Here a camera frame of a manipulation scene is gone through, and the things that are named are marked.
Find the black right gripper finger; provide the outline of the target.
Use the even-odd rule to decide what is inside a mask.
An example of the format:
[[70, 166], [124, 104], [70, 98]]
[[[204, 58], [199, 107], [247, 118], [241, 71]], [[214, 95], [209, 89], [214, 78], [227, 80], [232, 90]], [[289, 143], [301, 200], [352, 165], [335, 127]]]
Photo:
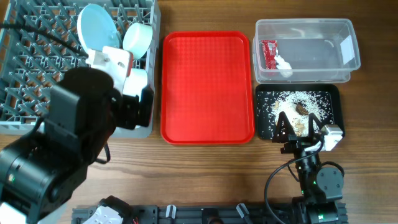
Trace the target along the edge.
[[279, 113], [272, 142], [286, 143], [295, 137], [295, 131], [284, 111]]
[[322, 128], [322, 123], [314, 113], [308, 115], [308, 137], [310, 139], [320, 139], [322, 134], [315, 131], [315, 127]]

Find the brown food scraps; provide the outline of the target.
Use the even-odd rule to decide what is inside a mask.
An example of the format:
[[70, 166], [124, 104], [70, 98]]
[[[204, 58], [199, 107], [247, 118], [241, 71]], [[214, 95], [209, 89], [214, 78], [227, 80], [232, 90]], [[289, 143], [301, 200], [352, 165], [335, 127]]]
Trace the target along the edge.
[[308, 115], [309, 111], [303, 104], [288, 101], [276, 101], [273, 107], [273, 114], [275, 115], [275, 124], [277, 124], [279, 113], [284, 111], [292, 125], [295, 134], [300, 137], [308, 135]]

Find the white rice pile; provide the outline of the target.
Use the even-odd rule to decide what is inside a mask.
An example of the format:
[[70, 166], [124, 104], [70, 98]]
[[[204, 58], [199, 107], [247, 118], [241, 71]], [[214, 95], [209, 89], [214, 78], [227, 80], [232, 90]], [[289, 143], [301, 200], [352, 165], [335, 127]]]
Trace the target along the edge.
[[256, 100], [257, 133], [264, 140], [273, 138], [281, 112], [299, 137], [308, 135], [310, 113], [323, 124], [335, 122], [331, 95], [325, 91], [259, 91]]

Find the white tissue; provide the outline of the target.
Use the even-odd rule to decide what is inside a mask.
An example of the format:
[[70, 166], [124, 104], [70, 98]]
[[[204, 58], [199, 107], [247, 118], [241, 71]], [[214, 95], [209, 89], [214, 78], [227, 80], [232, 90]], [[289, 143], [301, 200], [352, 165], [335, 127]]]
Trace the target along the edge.
[[288, 78], [293, 75], [290, 63], [286, 62], [280, 55], [275, 56], [274, 59], [276, 61], [276, 67], [278, 70], [281, 70], [280, 74], [283, 77]]

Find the mint green bowl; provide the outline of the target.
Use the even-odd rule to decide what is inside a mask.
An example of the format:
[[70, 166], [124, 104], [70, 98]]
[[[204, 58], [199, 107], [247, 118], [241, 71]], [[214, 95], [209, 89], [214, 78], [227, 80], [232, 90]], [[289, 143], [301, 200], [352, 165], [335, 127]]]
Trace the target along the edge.
[[123, 49], [133, 54], [135, 60], [142, 58], [147, 52], [153, 38], [151, 26], [133, 23], [126, 31]]

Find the red snack wrapper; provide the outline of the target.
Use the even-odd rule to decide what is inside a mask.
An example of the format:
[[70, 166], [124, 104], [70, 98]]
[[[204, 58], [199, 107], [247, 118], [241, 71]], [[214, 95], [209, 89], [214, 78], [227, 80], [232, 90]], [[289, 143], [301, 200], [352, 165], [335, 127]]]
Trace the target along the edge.
[[278, 55], [277, 51], [277, 41], [276, 40], [262, 40], [262, 50], [264, 53], [266, 68], [269, 70], [276, 69], [276, 59]]

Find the light blue plate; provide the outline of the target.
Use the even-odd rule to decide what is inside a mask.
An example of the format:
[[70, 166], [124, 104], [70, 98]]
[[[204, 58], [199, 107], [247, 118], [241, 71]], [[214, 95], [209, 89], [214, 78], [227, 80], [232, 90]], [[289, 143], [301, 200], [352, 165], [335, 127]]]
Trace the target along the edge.
[[121, 38], [113, 19], [97, 4], [88, 4], [78, 15], [77, 34], [83, 50], [102, 51], [103, 47], [120, 48]]

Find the light blue bowl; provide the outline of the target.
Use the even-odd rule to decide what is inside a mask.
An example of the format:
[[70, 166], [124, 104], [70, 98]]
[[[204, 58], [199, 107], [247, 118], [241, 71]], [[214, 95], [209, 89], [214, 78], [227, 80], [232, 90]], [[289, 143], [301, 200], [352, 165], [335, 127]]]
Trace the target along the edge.
[[123, 95], [138, 96], [141, 98], [142, 90], [148, 84], [147, 72], [144, 69], [132, 68], [123, 87]]

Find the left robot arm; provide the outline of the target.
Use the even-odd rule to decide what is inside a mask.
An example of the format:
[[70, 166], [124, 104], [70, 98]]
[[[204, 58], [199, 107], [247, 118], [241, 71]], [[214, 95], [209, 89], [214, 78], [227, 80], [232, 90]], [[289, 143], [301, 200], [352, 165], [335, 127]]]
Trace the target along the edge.
[[86, 179], [106, 163], [108, 139], [118, 127], [147, 126], [154, 92], [118, 90], [98, 69], [68, 70], [50, 91], [49, 112], [1, 151], [1, 222], [51, 223]]

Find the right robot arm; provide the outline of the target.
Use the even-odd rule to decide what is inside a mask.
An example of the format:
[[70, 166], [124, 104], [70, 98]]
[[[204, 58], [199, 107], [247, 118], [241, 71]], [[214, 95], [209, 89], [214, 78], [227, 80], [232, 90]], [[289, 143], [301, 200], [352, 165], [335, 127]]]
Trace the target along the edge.
[[322, 162], [319, 153], [332, 150], [342, 140], [343, 131], [336, 124], [322, 124], [308, 116], [308, 135], [299, 137], [287, 115], [279, 114], [274, 142], [282, 143], [283, 154], [293, 154], [301, 197], [292, 199], [289, 223], [347, 223], [343, 198], [344, 169], [337, 163]]

